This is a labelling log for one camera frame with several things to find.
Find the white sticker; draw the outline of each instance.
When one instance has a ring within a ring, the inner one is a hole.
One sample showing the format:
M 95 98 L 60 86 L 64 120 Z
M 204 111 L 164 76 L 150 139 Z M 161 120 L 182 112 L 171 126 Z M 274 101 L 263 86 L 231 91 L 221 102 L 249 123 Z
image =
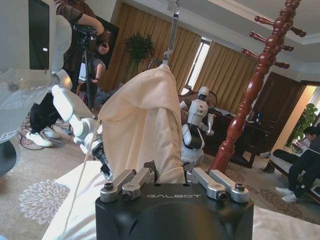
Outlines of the white sticker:
M 16 129 L 16 130 L 10 131 L 10 132 L 3 133 L 0 136 L 0 141 L 8 140 L 8 139 L 14 137 L 17 134 L 18 131 L 19 131 L 19 128 Z

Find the green plant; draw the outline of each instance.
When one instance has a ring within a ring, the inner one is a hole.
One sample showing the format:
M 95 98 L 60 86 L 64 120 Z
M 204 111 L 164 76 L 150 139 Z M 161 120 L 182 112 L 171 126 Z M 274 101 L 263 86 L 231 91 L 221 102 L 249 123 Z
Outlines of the green plant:
M 153 57 L 154 43 L 150 34 L 142 36 L 139 32 L 130 36 L 124 43 L 125 51 L 130 56 L 128 68 L 124 75 L 124 82 L 126 83 L 138 74 L 140 62 L 143 62 L 148 57 Z
M 151 34 L 142 36 L 137 32 L 125 40 L 124 43 L 125 50 L 130 54 L 130 58 L 134 62 L 140 63 L 154 55 L 154 43 L 152 42 Z
M 298 122 L 296 123 L 291 135 L 289 136 L 286 142 L 287 147 L 291 147 L 292 143 L 296 141 L 298 138 L 300 138 L 301 140 L 304 138 L 304 130 L 307 127 L 310 127 L 311 124 L 315 121 L 317 117 L 315 112 L 317 110 L 318 109 L 315 107 L 313 103 L 308 103 L 305 106 L 302 115 L 300 116 Z

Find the floor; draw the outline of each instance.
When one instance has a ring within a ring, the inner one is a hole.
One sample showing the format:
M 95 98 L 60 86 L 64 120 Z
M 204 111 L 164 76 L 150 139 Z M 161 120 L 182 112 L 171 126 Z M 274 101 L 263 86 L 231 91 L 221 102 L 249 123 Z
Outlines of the floor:
M 28 141 L 22 143 L 35 148 Z M 81 164 L 84 157 L 66 134 L 53 148 L 21 148 L 18 165 L 0 177 L 0 235 L 9 240 L 41 239 L 69 193 L 66 187 L 56 186 L 54 180 Z M 202 167 L 207 168 L 212 158 L 207 155 Z M 252 169 L 231 163 L 226 173 L 235 182 L 246 185 L 257 206 L 320 225 L 320 205 L 307 195 L 297 203 L 284 203 L 274 187 L 286 186 L 287 179 L 277 171 L 262 172 L 266 163 L 259 157 Z

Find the ceiling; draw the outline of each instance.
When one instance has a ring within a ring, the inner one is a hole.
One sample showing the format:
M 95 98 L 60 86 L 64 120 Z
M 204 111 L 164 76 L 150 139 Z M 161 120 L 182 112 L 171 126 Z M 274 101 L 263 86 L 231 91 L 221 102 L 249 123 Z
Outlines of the ceiling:
M 280 10 L 284 7 L 284 0 L 268 0 L 268 4 L 263 4 L 262 2 L 266 3 L 267 1 L 262 1 L 262 0 L 235 0 L 235 1 L 222 0 L 222 1 L 223 3 L 221 5 L 224 7 L 225 7 L 224 5 L 225 2 L 228 2 L 228 1 L 237 2 L 237 3 L 243 4 L 243 6 L 246 8 L 245 11 L 247 11 L 248 9 L 253 9 L 258 14 L 260 13 L 260 15 L 268 17 L 273 20 L 279 16 Z M 184 8 L 197 15 L 200 15 L 203 18 L 206 18 L 219 25 L 227 27 L 230 30 L 238 32 L 239 34 L 246 36 L 248 39 L 250 39 L 248 37 L 248 33 L 251 31 L 255 31 L 256 33 L 259 33 L 264 37 L 268 37 L 271 34 L 271 30 L 269 29 L 271 28 L 271 26 L 256 23 L 254 21 L 253 15 L 246 16 L 248 18 L 247 19 L 242 15 L 239 15 L 238 13 L 234 13 L 212 2 L 215 2 L 215 1 L 181 0 L 180 6 L 181 8 Z M 297 28 L 303 28 L 307 32 L 307 34 L 308 33 L 317 34 L 320 32 L 320 27 L 318 24 L 313 24 L 313 22 L 318 22 L 318 23 L 320 22 L 320 14 L 318 14 L 317 11 L 314 11 L 313 14 L 310 14 L 310 12 L 308 12 L 308 8 L 306 9 L 306 6 L 311 7 L 310 2 L 314 2 L 315 3 L 314 5 L 319 6 L 318 9 L 320 9 L 320 0 L 309 0 L 305 2 L 302 2 L 300 4 L 300 7 L 297 9 L 297 14 L 294 19 L 294 25 Z M 297 41 L 303 41 L 303 38 L 300 38 L 294 35 L 293 33 L 291 33 L 291 35 L 292 35 L 292 38 L 291 39 L 287 38 L 285 44 L 293 45 L 295 47 L 295 50 L 292 52 L 285 53 L 286 55 L 298 61 L 301 61 L 303 63 L 320 62 L 320 57 L 318 54 L 318 49 L 320 49 L 320 42 L 313 43 L 313 44 L 302 44 L 301 42 L 299 43 L 299 42 L 296 42 L 295 40 L 297 39 Z
M 169 0 L 123 0 L 143 11 L 170 21 Z M 248 36 L 256 32 L 268 37 L 272 26 L 255 22 L 257 15 L 275 20 L 284 8 L 285 0 L 180 0 L 179 23 L 208 39 L 240 51 L 247 48 L 259 54 L 264 44 Z M 294 26 L 307 32 L 299 37 L 289 32 L 285 44 L 292 52 L 282 51 L 277 59 L 291 64 L 297 72 L 312 73 L 320 80 L 320 0 L 302 0 L 294 18 Z
M 284 0 L 233 0 L 247 8 L 253 9 L 265 16 L 276 19 L 279 16 L 279 11 L 284 7 Z M 303 28 L 308 34 L 316 34 L 320 32 L 318 24 L 320 20 L 319 0 L 302 0 L 299 8 L 296 11 L 294 22 L 297 28 Z

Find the person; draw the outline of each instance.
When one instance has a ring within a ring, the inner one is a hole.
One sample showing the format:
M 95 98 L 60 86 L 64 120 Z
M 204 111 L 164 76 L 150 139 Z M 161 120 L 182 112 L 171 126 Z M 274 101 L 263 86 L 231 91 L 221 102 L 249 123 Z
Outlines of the person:
M 320 176 L 320 132 L 316 127 L 307 127 L 304 130 L 306 138 L 309 140 L 307 143 L 300 141 L 299 146 L 304 149 L 301 156 L 297 156 L 290 153 L 284 153 L 284 151 L 276 150 L 273 155 L 279 157 L 286 162 L 293 165 L 289 169 L 288 173 L 288 188 L 276 187 L 275 189 L 284 195 L 282 200 L 287 203 L 293 203 L 297 201 L 304 192 L 306 192 L 312 183 Z M 298 176 L 305 170 L 301 185 L 297 187 Z
M 94 28 L 98 35 L 99 45 L 97 51 L 105 55 L 109 51 L 109 35 L 105 32 L 102 23 L 96 19 L 92 9 L 85 3 L 85 0 L 54 0 L 56 4 L 56 14 L 65 17 L 71 24 L 87 25 Z M 72 35 L 71 47 L 66 55 L 71 52 L 77 52 L 79 36 Z M 72 76 L 75 71 L 75 59 L 77 55 L 70 57 L 63 66 L 63 69 Z M 101 78 L 106 66 L 100 59 L 94 59 L 93 65 L 95 67 L 96 76 L 92 80 L 97 84 Z M 43 130 L 44 134 L 51 139 L 59 139 L 61 135 L 56 132 L 52 125 L 60 117 L 58 111 L 53 104 L 53 95 L 51 92 L 47 93 L 40 104 L 34 104 L 30 111 L 30 127 L 31 130 L 27 132 L 25 137 L 34 142 L 36 145 L 44 148 L 52 147 L 53 143 L 49 139 L 45 139 L 40 132 Z
M 314 141 L 316 136 L 320 134 L 320 129 L 317 127 L 309 126 L 306 129 L 303 130 L 303 133 L 305 135 L 305 139 L 303 141 L 297 141 L 296 142 L 296 149 L 298 149 L 296 154 L 289 153 L 287 151 L 284 151 L 282 149 L 276 149 L 273 151 L 272 155 L 280 158 L 288 163 L 294 164 L 298 161 L 299 157 L 306 151 L 312 142 L 311 148 L 318 148 L 320 146 L 320 139 L 319 142 Z M 261 153 L 260 158 L 262 159 L 268 159 L 271 156 L 271 152 L 267 151 L 264 153 Z

